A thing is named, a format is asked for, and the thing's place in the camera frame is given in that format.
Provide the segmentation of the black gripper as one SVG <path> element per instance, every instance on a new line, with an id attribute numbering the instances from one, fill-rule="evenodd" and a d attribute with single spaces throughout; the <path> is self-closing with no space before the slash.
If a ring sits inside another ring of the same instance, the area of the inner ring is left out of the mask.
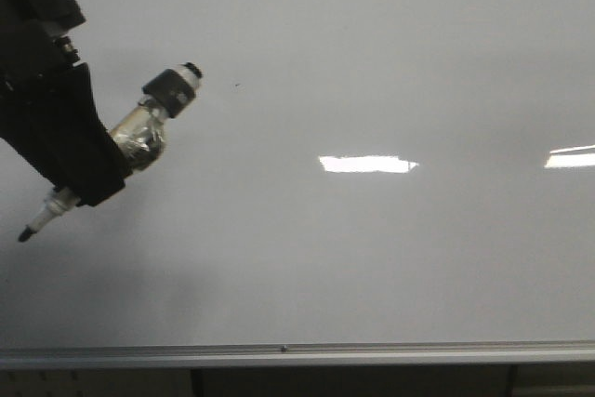
<path id="1" fill-rule="evenodd" d="M 1 139 L 41 176 L 96 206 L 126 185 L 125 157 L 99 119 L 70 30 L 75 0 L 1 0 Z"/>

